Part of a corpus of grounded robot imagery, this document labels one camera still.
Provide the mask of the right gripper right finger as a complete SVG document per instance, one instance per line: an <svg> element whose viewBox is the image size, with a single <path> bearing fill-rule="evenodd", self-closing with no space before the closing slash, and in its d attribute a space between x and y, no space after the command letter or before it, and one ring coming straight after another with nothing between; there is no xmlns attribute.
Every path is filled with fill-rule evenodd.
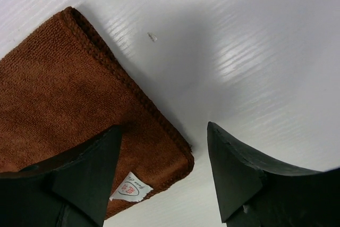
<svg viewBox="0 0 340 227"><path fill-rule="evenodd" d="M339 226L339 169L279 161L207 126L221 220L227 226Z"/></svg>

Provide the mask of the brown towel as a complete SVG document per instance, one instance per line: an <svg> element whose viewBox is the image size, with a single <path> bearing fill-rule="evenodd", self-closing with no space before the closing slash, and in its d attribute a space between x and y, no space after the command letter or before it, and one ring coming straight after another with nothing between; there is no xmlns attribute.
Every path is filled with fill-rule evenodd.
<svg viewBox="0 0 340 227"><path fill-rule="evenodd" d="M189 144L77 9L56 13L1 59L1 173L114 125L122 141L110 196L130 173L151 197L192 171ZM130 206L109 197L105 220Z"/></svg>

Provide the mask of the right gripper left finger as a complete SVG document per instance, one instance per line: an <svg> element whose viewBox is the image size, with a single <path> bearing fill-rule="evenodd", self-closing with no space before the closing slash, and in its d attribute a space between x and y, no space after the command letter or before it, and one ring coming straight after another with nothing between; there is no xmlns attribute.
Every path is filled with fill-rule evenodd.
<svg viewBox="0 0 340 227"><path fill-rule="evenodd" d="M56 156L1 173L1 226L103 226L121 141L114 125Z"/></svg>

